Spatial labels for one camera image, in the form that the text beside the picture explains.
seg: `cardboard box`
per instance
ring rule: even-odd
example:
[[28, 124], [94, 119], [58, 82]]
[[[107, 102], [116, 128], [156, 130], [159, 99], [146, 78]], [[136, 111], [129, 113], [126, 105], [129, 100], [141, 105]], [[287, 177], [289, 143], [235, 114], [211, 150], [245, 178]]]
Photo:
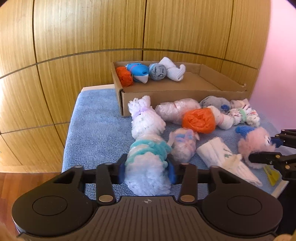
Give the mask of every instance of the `cardboard box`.
[[175, 63], [186, 66], [183, 80], [175, 82], [167, 77], [154, 81], [149, 78], [146, 84], [134, 82], [132, 86], [123, 88], [115, 68], [129, 63], [142, 63], [149, 66], [152, 61], [114, 62], [111, 71], [115, 85], [118, 105], [122, 116], [129, 116], [128, 102], [144, 95], [151, 97], [151, 105], [155, 108], [162, 102], [173, 102], [184, 98], [192, 98], [200, 102], [207, 96], [224, 97], [228, 100], [243, 100], [248, 97], [246, 89], [225, 75], [203, 64]]

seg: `wooden floor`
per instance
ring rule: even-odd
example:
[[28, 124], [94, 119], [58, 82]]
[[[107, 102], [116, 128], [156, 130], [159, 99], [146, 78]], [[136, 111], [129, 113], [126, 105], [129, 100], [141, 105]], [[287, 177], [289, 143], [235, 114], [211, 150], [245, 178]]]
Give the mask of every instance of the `wooden floor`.
[[32, 190], [59, 173], [0, 173], [0, 222], [11, 233], [18, 234], [11, 217], [11, 207], [22, 194]]

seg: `gray rolled sock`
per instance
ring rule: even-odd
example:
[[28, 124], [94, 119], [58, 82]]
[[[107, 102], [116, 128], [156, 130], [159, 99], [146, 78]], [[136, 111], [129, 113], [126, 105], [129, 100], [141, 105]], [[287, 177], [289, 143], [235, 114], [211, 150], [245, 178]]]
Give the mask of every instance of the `gray rolled sock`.
[[149, 76], [153, 80], [162, 80], [167, 74], [167, 70], [162, 64], [149, 65]]

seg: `pink fluffy toy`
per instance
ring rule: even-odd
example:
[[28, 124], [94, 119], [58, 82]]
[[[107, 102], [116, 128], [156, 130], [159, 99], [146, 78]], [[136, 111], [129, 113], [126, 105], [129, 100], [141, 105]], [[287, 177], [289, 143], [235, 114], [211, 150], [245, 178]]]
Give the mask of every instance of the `pink fluffy toy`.
[[238, 142], [238, 150], [245, 163], [255, 169], [262, 168], [265, 164], [250, 162], [249, 155], [261, 151], [275, 151], [276, 146], [272, 144], [269, 133], [263, 127], [254, 128], [251, 126], [238, 126], [235, 132], [240, 133], [243, 137]]

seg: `white sock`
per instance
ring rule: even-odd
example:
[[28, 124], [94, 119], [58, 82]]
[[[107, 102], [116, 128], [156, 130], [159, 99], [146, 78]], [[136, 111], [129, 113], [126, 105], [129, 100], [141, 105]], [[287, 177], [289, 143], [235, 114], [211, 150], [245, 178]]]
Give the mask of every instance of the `white sock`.
[[167, 77], [173, 81], [181, 81], [183, 75], [186, 71], [186, 66], [181, 64], [180, 68], [177, 68], [176, 65], [167, 57], [164, 57], [159, 64], [163, 64], [167, 69]]

